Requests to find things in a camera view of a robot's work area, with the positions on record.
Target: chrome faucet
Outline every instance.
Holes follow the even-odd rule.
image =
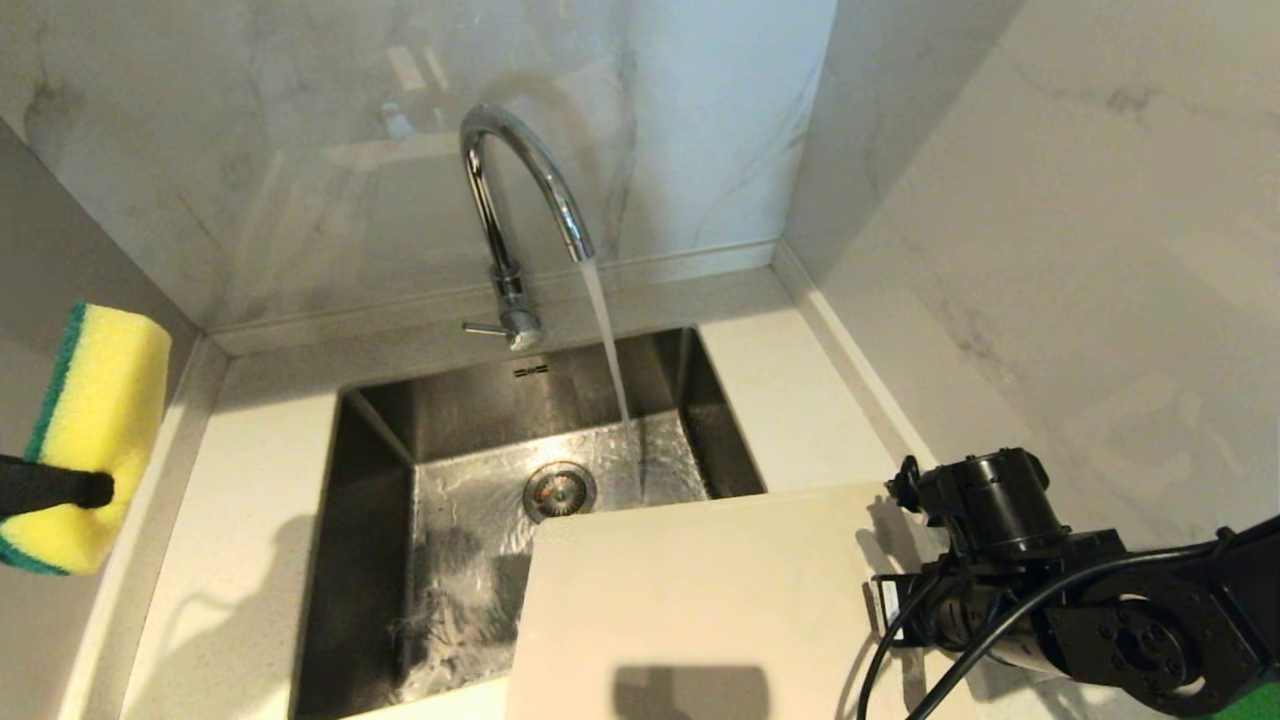
[[[543,197],[552,206],[556,223],[559,225],[564,247],[575,263],[581,263],[595,255],[591,238],[586,234],[582,214],[573,201],[573,195],[564,184],[559,168],[552,161],[550,154],[541,140],[529,129],[520,118],[497,105],[476,105],[462,119],[462,164],[467,169],[471,193],[480,211],[480,224],[484,225],[489,241],[489,254],[493,255],[493,268],[489,274],[498,296],[498,319],[500,325],[483,323],[462,323],[468,333],[494,334],[507,338],[511,348],[527,350],[543,338],[543,325],[534,313],[529,296],[525,293],[525,281],[517,263],[507,250],[502,220],[494,209],[485,177],[484,137],[493,135],[504,141],[532,173]]]

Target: running water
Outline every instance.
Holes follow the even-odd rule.
[[[591,306],[595,307],[595,322],[600,324],[604,354],[609,357],[609,373],[613,374],[613,391],[618,393],[618,410],[622,411],[622,421],[630,423],[631,411],[627,409],[627,392],[622,389],[622,370],[618,368],[618,347],[613,343],[613,327],[609,325],[609,309],[604,306],[604,288],[600,287],[600,273],[595,268],[595,258],[588,258],[579,265],[582,268],[582,279],[586,281],[586,292],[591,296]]]

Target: green object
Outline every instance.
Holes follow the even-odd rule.
[[[1267,683],[1235,705],[1211,715],[1213,720],[1276,720],[1280,717],[1280,683]]]
[[[31,433],[31,442],[27,443],[27,452],[23,454],[27,462],[38,462],[40,454],[45,448],[45,437],[49,436],[49,424],[54,421],[54,410],[58,407],[58,401],[63,397],[63,388],[67,387],[67,374],[72,368],[72,356],[76,355],[76,346],[79,345],[81,329],[84,327],[86,310],[86,304],[76,304],[76,307],[72,310],[70,322],[67,324],[67,331],[63,333],[63,342],[58,348],[58,359],[54,361],[54,379],[49,383],[49,392],[45,393],[45,404],[40,410],[40,419],[36,421],[35,432]],[[0,562],[40,575],[68,574],[67,570],[56,565],[44,562],[27,555],[20,548],[6,541],[4,536],[0,536]]]

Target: cutting board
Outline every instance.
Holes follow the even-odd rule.
[[[878,641],[864,584],[932,560],[925,538],[879,483],[548,520],[507,719],[852,717]],[[906,717],[950,665],[895,659],[873,720]],[[968,688],[933,717],[970,720]]]

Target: sink basin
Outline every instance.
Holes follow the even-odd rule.
[[[343,396],[294,717],[508,673],[538,521],[764,492],[696,331],[618,360],[630,424],[599,343]]]

